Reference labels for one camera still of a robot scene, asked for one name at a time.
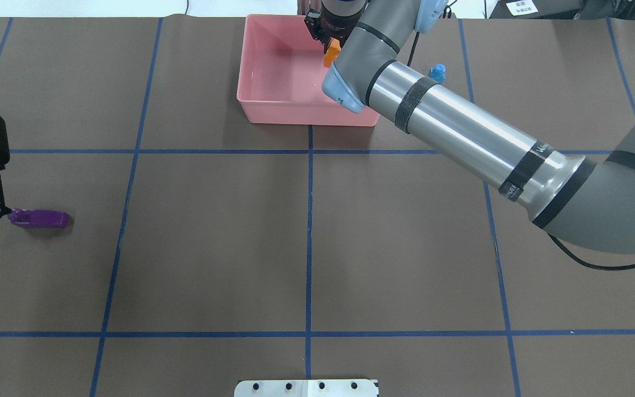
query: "paper sign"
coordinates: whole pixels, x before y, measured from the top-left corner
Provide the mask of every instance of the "paper sign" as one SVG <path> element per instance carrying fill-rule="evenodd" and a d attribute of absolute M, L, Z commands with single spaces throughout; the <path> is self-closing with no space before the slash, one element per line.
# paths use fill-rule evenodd
<path fill-rule="evenodd" d="M 519 0 L 518 2 L 506 3 L 506 7 L 509 7 L 511 15 L 526 15 L 537 13 L 536 5 L 532 0 Z"/>

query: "pink plastic bin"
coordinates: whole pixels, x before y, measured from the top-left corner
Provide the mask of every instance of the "pink plastic bin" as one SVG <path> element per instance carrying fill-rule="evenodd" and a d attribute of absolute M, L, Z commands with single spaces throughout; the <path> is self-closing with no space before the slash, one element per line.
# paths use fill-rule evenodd
<path fill-rule="evenodd" d="M 300 15 L 249 15 L 236 98 L 252 123 L 374 126 L 377 112 L 358 115 L 322 93 L 322 44 Z"/>

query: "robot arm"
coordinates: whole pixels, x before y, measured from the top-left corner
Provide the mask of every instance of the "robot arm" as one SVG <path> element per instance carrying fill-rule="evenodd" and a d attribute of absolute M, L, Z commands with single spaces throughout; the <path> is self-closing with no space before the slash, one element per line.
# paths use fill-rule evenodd
<path fill-rule="evenodd" d="M 305 25 L 310 35 L 325 47 L 323 53 L 330 47 L 330 40 L 335 39 L 343 47 L 359 21 L 366 0 L 327 0 L 320 3 L 320 10 L 310 9 L 305 16 Z"/>
<path fill-rule="evenodd" d="M 323 0 L 323 9 L 351 3 Z M 371 0 L 322 89 L 354 112 L 393 121 L 521 204 L 544 231 L 598 251 L 635 254 L 635 128 L 602 164 L 568 156 L 395 60 L 442 0 Z"/>

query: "metal plate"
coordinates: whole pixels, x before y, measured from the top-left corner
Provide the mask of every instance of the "metal plate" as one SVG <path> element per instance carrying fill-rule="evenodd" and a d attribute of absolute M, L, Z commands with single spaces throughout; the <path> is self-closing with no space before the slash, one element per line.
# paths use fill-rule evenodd
<path fill-rule="evenodd" d="M 379 382 L 369 379 L 242 381 L 234 397 L 378 397 Z"/>

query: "brown table surface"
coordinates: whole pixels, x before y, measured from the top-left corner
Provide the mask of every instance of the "brown table surface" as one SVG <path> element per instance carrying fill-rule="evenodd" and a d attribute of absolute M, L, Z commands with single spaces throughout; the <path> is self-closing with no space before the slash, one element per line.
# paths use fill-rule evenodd
<path fill-rule="evenodd" d="M 0 395 L 231 396 L 306 376 L 412 397 L 635 395 L 635 271 L 575 264 L 386 120 L 250 124 L 243 29 L 0 19 L 7 204 L 75 219 L 0 222 Z M 635 22 L 441 20 L 413 65 L 434 63 L 565 151 L 603 159 L 635 123 Z"/>

